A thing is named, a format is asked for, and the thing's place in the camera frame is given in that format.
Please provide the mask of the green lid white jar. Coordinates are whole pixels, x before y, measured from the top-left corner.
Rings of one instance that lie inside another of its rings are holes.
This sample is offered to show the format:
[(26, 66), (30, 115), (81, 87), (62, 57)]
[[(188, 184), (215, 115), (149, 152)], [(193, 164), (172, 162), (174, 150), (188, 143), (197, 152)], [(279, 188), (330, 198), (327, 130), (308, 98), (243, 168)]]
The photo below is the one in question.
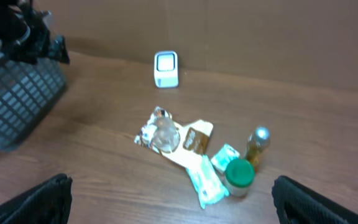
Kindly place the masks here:
[(245, 197), (255, 178), (251, 163), (245, 159), (234, 159), (224, 172), (224, 186), (235, 197)]

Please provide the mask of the yellow oil bottle silver cap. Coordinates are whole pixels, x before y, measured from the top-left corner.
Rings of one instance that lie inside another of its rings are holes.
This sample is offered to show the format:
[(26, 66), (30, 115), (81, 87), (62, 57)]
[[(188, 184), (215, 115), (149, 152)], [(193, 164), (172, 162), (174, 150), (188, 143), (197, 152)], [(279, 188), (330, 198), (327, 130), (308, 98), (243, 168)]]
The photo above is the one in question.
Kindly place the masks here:
[(257, 172), (261, 162), (264, 151), (270, 145), (270, 131), (268, 128), (258, 126), (251, 133), (247, 140), (246, 152), (244, 159), (250, 162), (254, 171)]

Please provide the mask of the teal Kleenex tissue pack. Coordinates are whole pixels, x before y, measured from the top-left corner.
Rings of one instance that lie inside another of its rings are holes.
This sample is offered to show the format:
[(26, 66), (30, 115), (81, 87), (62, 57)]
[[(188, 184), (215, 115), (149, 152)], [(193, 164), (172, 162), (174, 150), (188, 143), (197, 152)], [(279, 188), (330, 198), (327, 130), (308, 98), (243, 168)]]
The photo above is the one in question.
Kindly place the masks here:
[(227, 165), (234, 159), (240, 158), (240, 153), (229, 144), (224, 144), (222, 148), (212, 157), (213, 167), (224, 174)]

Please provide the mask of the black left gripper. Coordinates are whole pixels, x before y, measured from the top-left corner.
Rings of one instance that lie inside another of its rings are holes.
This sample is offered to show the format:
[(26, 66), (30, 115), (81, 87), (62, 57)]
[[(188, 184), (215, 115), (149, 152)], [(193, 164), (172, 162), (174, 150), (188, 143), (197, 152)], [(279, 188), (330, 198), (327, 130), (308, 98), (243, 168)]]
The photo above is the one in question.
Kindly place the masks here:
[(1, 52), (16, 62), (35, 65), (38, 59), (48, 58), (69, 64), (70, 57), (64, 36), (56, 35), (51, 38), (49, 20), (52, 18), (52, 13), (35, 10), (31, 2), (21, 3), (18, 8), (20, 10), (14, 13), (27, 26), (27, 30), (21, 39), (4, 41)]

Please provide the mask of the teal wet wipes pack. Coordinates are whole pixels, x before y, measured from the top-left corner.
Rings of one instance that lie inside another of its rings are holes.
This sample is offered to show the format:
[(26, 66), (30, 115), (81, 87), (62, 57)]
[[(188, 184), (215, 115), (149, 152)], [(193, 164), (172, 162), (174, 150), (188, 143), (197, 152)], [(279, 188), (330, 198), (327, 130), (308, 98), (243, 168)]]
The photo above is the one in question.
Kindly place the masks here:
[(186, 171), (198, 194), (198, 200), (202, 209), (229, 196), (228, 189), (225, 188), (216, 174), (208, 156), (202, 156), (201, 162), (195, 168), (186, 169)]

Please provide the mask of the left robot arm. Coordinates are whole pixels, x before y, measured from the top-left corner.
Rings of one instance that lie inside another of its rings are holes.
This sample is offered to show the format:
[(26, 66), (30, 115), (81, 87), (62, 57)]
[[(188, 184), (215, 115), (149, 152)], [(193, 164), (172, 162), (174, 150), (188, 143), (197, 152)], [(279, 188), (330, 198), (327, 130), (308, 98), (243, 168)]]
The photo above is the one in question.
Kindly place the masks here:
[(69, 64), (65, 37), (51, 38), (50, 11), (34, 9), (32, 1), (0, 0), (0, 52), (9, 60), (35, 65), (40, 58)]

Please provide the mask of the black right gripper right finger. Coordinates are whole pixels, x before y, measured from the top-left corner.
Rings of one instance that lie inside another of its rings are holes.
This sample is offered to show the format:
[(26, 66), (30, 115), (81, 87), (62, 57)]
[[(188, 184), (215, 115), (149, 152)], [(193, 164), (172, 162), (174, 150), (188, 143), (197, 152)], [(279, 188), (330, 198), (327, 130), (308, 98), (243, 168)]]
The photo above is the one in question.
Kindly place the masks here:
[(358, 214), (284, 175), (272, 197), (280, 224), (358, 224)]

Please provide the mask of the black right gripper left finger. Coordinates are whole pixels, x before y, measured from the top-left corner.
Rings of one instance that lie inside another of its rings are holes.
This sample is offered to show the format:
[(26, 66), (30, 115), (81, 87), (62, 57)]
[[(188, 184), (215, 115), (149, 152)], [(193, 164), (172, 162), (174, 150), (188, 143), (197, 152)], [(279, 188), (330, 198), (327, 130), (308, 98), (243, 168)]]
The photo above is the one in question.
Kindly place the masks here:
[(57, 174), (0, 205), (0, 224), (66, 224), (73, 200), (73, 179)]

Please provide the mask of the brown Pantree snack bag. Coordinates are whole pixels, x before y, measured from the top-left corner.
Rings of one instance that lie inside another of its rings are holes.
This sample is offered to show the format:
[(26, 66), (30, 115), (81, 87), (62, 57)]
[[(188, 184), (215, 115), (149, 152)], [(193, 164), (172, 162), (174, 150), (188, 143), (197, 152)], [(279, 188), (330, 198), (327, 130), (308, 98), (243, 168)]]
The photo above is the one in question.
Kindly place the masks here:
[(134, 143), (179, 166), (195, 169), (203, 161), (213, 128), (212, 123), (202, 119), (181, 125), (171, 113), (156, 106)]

